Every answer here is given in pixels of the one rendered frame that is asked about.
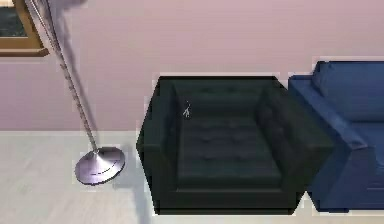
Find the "silver floor lamp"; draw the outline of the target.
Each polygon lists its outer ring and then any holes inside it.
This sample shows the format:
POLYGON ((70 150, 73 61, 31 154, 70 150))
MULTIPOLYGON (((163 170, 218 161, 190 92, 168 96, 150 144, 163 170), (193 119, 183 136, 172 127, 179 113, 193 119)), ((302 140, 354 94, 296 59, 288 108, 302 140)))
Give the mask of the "silver floor lamp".
POLYGON ((64 52, 57 38, 57 33, 53 24, 52 14, 48 0, 28 0, 44 29, 48 41, 55 52, 60 68, 63 71, 65 80, 68 83, 68 89, 73 101, 77 107, 80 120, 83 124, 85 133, 88 137, 92 150, 87 152, 76 163, 74 174, 76 179, 84 185, 104 184, 115 178, 125 166, 125 155, 117 147, 104 146, 98 147, 95 137, 92 133, 87 114, 78 94, 72 74, 68 68, 68 63, 64 57, 64 52))

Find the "blue sofa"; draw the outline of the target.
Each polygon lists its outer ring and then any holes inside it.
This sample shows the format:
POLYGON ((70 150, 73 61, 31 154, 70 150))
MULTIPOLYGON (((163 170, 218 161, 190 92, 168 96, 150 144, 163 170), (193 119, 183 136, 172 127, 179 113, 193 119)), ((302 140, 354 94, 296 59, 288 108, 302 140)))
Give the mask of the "blue sofa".
POLYGON ((308 188, 316 210, 384 210, 384 61, 319 61, 288 90, 334 142, 308 188))

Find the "gold framed picture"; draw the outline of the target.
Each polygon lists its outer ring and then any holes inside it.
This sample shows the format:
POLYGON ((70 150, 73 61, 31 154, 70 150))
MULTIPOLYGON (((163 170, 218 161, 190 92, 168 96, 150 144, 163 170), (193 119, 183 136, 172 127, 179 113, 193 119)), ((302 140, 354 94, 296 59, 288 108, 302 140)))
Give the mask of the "gold framed picture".
POLYGON ((0 57, 44 57, 28 0, 0 0, 0 57))

